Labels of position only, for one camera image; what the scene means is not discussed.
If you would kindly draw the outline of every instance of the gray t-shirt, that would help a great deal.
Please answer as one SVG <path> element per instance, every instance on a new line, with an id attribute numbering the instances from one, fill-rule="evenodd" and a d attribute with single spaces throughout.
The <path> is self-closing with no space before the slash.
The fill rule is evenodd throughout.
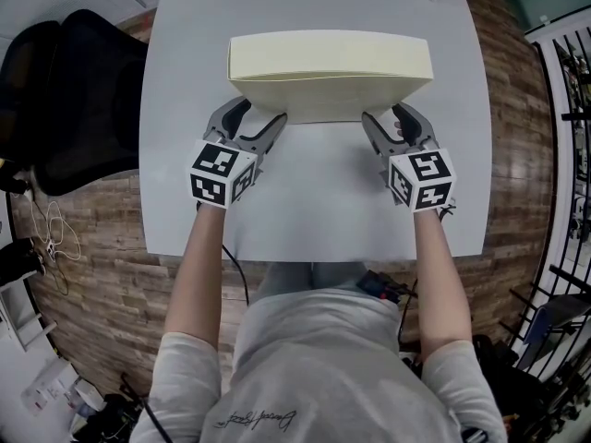
<path id="1" fill-rule="evenodd" d="M 217 353 L 163 336 L 150 405 L 174 443 L 460 442 L 466 427 L 507 440 L 469 341 L 440 348 L 422 381 L 398 357 L 396 305 L 348 291 L 275 295 L 246 312 L 231 389 Z M 142 413 L 132 443 L 162 443 Z"/>

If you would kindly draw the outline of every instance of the cream cardboard box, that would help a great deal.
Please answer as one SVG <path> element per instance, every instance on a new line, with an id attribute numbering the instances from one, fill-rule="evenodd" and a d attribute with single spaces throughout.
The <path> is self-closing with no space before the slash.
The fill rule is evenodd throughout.
<path id="1" fill-rule="evenodd" d="M 433 79 L 425 40 L 344 30 L 232 38 L 228 79 L 262 110 L 290 123 L 359 121 Z"/>

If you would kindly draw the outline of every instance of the black office chair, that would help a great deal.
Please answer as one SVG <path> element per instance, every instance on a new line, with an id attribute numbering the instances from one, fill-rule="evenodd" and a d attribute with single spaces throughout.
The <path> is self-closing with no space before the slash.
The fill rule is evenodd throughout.
<path id="1" fill-rule="evenodd" d="M 0 69 L 0 157 L 51 196 L 137 169 L 147 51 L 89 10 L 23 31 Z M 6 76 L 22 72 L 22 87 Z"/>

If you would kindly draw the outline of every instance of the floor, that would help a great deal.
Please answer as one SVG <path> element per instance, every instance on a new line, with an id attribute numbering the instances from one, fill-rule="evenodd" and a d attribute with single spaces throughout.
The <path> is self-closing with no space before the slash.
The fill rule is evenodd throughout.
<path id="1" fill-rule="evenodd" d="M 474 332 L 497 340 L 507 336 L 499 321 L 516 323 L 521 311 L 509 290 L 527 292 L 544 246 L 552 203 L 552 129 L 537 54 L 507 4 L 468 3 L 487 72 L 493 165 L 483 253 L 459 258 L 456 265 L 472 307 Z M 153 12 L 122 29 L 148 41 L 152 20 Z M 38 192 L 37 199 L 45 209 L 47 197 Z M 82 258 L 60 260 L 64 276 L 52 266 L 54 275 L 30 279 L 43 316 L 58 323 L 51 334 L 54 343 L 101 392 L 117 391 L 123 371 L 146 391 L 179 258 L 146 253 L 137 172 L 105 178 L 56 200 L 78 234 Z M 32 235 L 29 202 L 12 199 L 12 210 L 18 236 Z M 41 214 L 34 214 L 39 222 Z M 68 234 L 64 245 L 73 248 Z M 399 281 L 414 280 L 411 262 L 368 265 Z M 243 263 L 251 290 L 266 267 Z M 229 262 L 223 269 L 220 359 L 227 385 L 236 330 L 247 306 L 238 273 Z M 404 341 L 416 338 L 415 306 L 410 306 Z"/>

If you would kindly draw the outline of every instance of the sleeve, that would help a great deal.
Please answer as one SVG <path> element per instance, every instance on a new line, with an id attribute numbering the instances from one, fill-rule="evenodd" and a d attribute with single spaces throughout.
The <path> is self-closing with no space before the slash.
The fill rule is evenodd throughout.
<path id="1" fill-rule="evenodd" d="M 220 399 L 220 362 L 207 342 L 185 333 L 166 333 L 156 357 L 150 407 L 175 443 L 199 440 L 207 412 Z M 130 443 L 162 443 L 144 410 Z"/>
<path id="2" fill-rule="evenodd" d="M 507 441 L 501 413 L 470 341 L 454 341 L 439 348 L 424 363 L 421 379 L 462 428 L 484 430 L 491 443 Z"/>

